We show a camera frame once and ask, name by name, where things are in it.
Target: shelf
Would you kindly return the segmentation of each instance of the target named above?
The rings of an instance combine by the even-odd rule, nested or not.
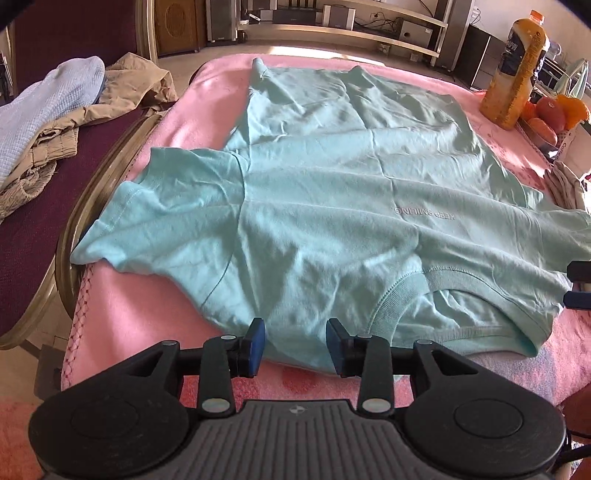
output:
[[[433,25],[438,25],[439,27],[447,28],[447,24],[442,22],[441,20],[437,20],[436,18],[429,17],[428,15],[423,15],[417,12],[413,12],[412,10],[407,10],[405,8],[397,7],[396,5],[387,4],[386,2],[378,2],[377,0],[342,0],[344,4],[357,4],[357,5],[367,5],[368,7],[374,8],[381,8],[382,10],[389,10],[391,12],[396,12],[402,15],[406,15],[408,17],[418,18],[419,20],[423,20],[424,22],[431,23]]]
[[[314,32],[314,33],[326,33],[330,35],[344,35],[345,37],[353,37],[353,38],[364,38],[366,40],[374,40],[379,41],[380,43],[387,43],[390,45],[396,45],[397,47],[404,47],[408,48],[409,50],[414,50],[419,53],[424,53],[425,55],[429,55],[430,57],[439,57],[439,53],[434,50],[429,50],[428,48],[419,47],[417,45],[413,45],[411,43],[407,43],[400,40],[395,40],[389,37],[383,37],[381,35],[373,35],[371,33],[365,32],[357,32],[351,30],[343,30],[341,28],[331,28],[331,27],[313,27],[311,25],[278,25],[278,24],[270,24],[270,25],[239,25],[239,30],[245,30],[247,32],[255,33],[257,31],[264,32],[264,31],[300,31],[300,32]]]

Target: floor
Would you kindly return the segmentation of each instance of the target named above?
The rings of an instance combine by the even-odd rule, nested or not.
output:
[[[387,57],[378,52],[322,43],[299,42],[295,44],[282,41],[279,46],[273,43],[249,42],[237,46],[205,48],[199,53],[162,58],[158,63],[161,68],[172,72],[177,92],[182,95],[189,85],[192,74],[201,65],[209,60],[233,53],[341,58],[409,70],[448,82],[455,82],[454,78],[431,70],[421,63],[413,63],[399,57]],[[71,319],[63,309],[59,296],[55,295],[48,312],[37,330],[29,337],[29,341],[38,348],[41,345],[50,345],[65,351],[71,326]],[[36,370],[37,360],[21,348],[0,351],[0,401],[11,398],[28,403],[39,403],[39,399],[33,394]]]

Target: pink rug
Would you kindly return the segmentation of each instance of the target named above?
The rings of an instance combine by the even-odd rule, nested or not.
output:
[[[150,147],[221,148],[246,105],[252,61],[256,56],[229,55],[207,62],[149,137],[129,178],[135,178],[147,165]],[[357,64],[339,59],[260,57],[270,67],[348,70]],[[519,131],[505,131],[483,117],[479,112],[481,98],[457,85],[411,72],[368,64],[363,68],[371,74],[452,95],[466,112],[473,129],[503,165],[522,183],[544,190],[541,177],[548,162]],[[172,281],[157,275],[118,273],[106,261],[99,261],[87,267],[80,287],[62,372],[62,389],[161,340],[176,339],[182,348],[194,348],[219,334]],[[591,381],[589,338],[591,315],[565,311],[554,322],[552,336],[536,358],[493,352],[480,355],[477,361],[558,405]],[[183,401],[193,404],[196,382],[187,381],[185,385]],[[349,398],[355,404],[359,383],[354,378],[343,380],[335,375],[263,362],[257,378],[236,379],[234,385],[238,404],[243,398]],[[406,378],[397,384],[397,406],[407,405],[411,400]]]
[[[0,480],[37,480],[43,472],[28,439],[35,405],[0,401]]]

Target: khaki cloth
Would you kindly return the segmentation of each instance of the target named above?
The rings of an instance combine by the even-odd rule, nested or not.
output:
[[[583,185],[564,163],[554,162],[552,167],[545,171],[544,180],[556,200],[556,205],[567,210],[587,212]]]
[[[176,100],[178,96],[168,70],[126,53],[105,69],[105,88],[98,103],[41,127],[0,188],[0,222],[43,191],[56,168],[42,170],[42,167],[77,154],[78,127],[107,122],[140,105],[158,109],[160,104]]]

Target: pink bed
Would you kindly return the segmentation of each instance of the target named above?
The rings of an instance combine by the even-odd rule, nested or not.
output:
[[[221,148],[246,103],[252,54],[223,57],[205,64],[184,96],[166,115],[141,150],[128,174],[133,179],[147,165],[150,147]],[[359,64],[339,59],[258,56],[271,67],[349,70]],[[491,146],[503,165],[522,183],[544,190],[545,160],[518,132],[506,132],[479,112],[479,98],[451,83],[402,70],[361,64],[372,74],[453,95],[474,130]],[[62,389],[164,339],[182,348],[202,346],[219,335],[168,279],[117,273],[107,262],[89,265],[80,288],[64,360]],[[565,310],[535,359],[507,352],[476,358],[491,370],[557,405],[591,382],[591,317]],[[195,379],[185,383],[182,400],[194,404]],[[235,379],[236,402],[244,398],[350,398],[356,401],[358,380],[343,380],[264,362],[252,380]],[[397,384],[397,405],[412,400],[407,379]]]

